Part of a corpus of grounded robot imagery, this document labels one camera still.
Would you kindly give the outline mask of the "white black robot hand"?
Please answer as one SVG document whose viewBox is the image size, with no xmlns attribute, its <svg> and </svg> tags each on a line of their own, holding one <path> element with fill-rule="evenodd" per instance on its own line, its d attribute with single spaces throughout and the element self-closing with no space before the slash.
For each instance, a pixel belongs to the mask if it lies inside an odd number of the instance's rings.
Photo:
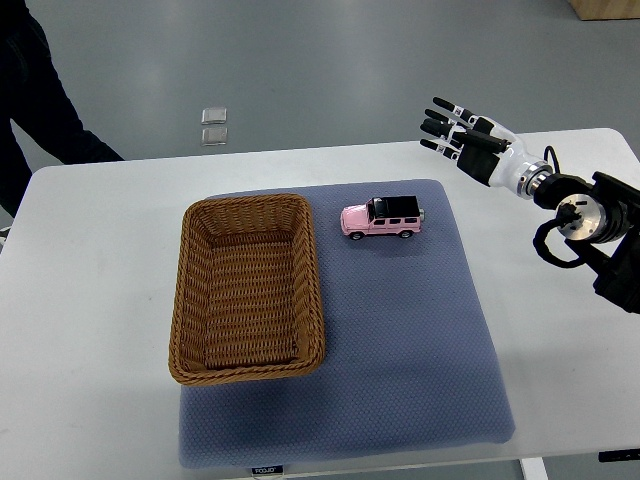
<svg viewBox="0 0 640 480">
<path fill-rule="evenodd" d="M 487 187 L 504 187 L 530 199 L 534 184 L 553 173 L 552 166 L 527 151 L 524 141 L 486 116 L 435 97 L 427 109 L 420 144 L 453 161 L 463 173 Z"/>
</svg>

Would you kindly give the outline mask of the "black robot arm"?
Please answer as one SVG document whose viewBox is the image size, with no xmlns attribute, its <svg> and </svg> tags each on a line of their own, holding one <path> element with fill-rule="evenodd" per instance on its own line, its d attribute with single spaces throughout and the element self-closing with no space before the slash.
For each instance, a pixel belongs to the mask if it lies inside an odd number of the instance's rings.
<svg viewBox="0 0 640 480">
<path fill-rule="evenodd" d="M 547 263 L 563 269 L 589 266 L 594 291 L 629 313 L 639 312 L 639 190 L 602 172 L 591 183 L 560 172 L 553 147 L 544 151 L 551 170 L 528 192 L 536 205 L 553 210 L 538 227 L 533 246 Z"/>
</svg>

